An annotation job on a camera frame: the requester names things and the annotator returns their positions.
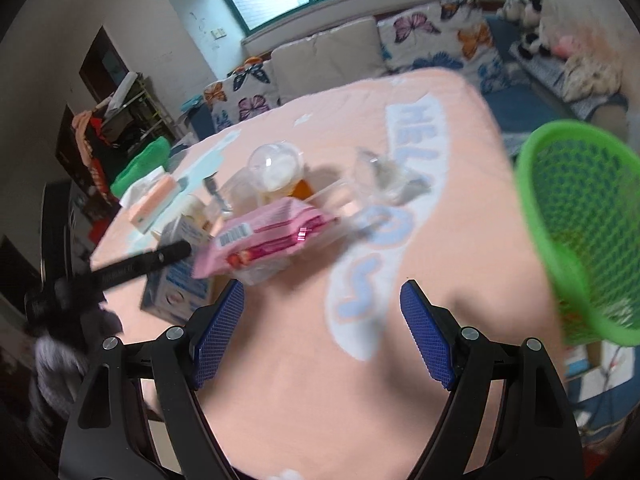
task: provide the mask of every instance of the white pillow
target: white pillow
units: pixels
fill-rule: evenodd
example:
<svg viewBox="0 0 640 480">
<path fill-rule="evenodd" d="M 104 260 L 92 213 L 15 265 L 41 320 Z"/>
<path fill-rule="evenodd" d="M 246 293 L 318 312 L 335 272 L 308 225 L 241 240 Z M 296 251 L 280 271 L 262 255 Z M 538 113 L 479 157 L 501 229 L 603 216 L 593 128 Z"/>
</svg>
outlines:
<svg viewBox="0 0 640 480">
<path fill-rule="evenodd" d="M 271 60 L 282 104 L 387 72 L 371 16 L 284 44 Z"/>
</svg>

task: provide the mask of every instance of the green mesh basket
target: green mesh basket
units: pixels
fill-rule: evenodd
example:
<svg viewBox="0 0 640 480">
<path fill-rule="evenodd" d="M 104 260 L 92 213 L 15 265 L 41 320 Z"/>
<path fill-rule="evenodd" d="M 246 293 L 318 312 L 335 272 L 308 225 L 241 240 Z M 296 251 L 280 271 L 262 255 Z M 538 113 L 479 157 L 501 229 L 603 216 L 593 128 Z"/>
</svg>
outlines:
<svg viewBox="0 0 640 480">
<path fill-rule="evenodd" d="M 566 342 L 640 345 L 640 158 L 599 128 L 555 121 L 527 139 L 516 180 Z"/>
</svg>

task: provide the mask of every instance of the metal screw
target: metal screw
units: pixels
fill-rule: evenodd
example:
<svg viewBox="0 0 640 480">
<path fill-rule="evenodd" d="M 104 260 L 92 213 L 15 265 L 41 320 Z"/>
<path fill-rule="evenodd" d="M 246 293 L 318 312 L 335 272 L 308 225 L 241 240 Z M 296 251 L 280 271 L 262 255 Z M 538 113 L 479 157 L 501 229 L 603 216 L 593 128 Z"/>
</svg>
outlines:
<svg viewBox="0 0 640 480">
<path fill-rule="evenodd" d="M 169 330 L 166 331 L 167 339 L 180 339 L 184 334 L 184 330 L 180 326 L 172 326 Z"/>
<path fill-rule="evenodd" d="M 116 337 L 108 337 L 102 342 L 102 348 L 105 350 L 111 350 L 118 346 L 118 339 Z"/>
<path fill-rule="evenodd" d="M 462 329 L 462 337 L 469 339 L 469 341 L 475 341 L 480 337 L 480 334 L 475 328 L 467 326 Z"/>
<path fill-rule="evenodd" d="M 527 346 L 534 352 L 542 350 L 542 343 L 534 338 L 527 339 Z"/>
</svg>

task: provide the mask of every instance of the table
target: table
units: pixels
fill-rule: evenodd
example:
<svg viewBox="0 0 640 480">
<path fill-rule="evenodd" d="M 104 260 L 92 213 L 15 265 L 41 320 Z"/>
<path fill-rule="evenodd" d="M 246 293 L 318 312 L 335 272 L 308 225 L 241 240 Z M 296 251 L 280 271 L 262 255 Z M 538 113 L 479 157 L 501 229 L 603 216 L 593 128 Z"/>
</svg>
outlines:
<svg viewBox="0 0 640 480">
<path fill-rule="evenodd" d="M 233 466 L 254 478 L 399 480 L 424 449 L 447 394 L 402 318 L 400 286 L 418 281 L 460 325 L 520 344 L 540 338 L 562 373 L 558 317 L 530 241 L 513 171 L 484 100 L 458 75 L 428 69 L 306 96 L 189 149 L 176 174 L 217 142 L 220 182 L 258 145 L 295 143 L 316 189 L 350 174 L 355 146 L 421 171 L 429 194 L 391 210 L 372 238 L 329 251 L 246 290 L 246 307 L 217 376 L 198 399 Z M 204 189 L 196 192 L 206 198 Z M 121 213 L 94 266 L 123 257 Z M 125 343 L 167 323 L 140 312 L 144 279 L 106 294 Z M 482 464 L 500 385 L 468 469 Z"/>
</svg>

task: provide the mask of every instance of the plastic lid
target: plastic lid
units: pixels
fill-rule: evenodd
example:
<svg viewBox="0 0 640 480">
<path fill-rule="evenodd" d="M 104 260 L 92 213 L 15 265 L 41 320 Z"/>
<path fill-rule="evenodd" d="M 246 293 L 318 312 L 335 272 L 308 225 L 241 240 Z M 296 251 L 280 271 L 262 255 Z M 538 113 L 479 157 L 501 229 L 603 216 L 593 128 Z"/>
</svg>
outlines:
<svg viewBox="0 0 640 480">
<path fill-rule="evenodd" d="M 274 192 L 297 184 L 304 174 L 302 152 L 289 142 L 259 146 L 249 157 L 247 168 L 254 186 L 262 192 Z"/>
</svg>

